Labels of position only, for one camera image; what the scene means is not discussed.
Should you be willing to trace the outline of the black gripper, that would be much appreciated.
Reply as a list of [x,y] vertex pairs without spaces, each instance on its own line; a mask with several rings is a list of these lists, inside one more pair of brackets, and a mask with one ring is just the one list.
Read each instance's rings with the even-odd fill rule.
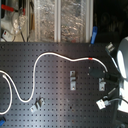
[[119,80],[119,75],[118,74],[111,74],[106,71],[102,71],[99,69],[89,69],[89,75],[95,78],[102,78],[106,82],[111,82],[111,83],[117,83]]

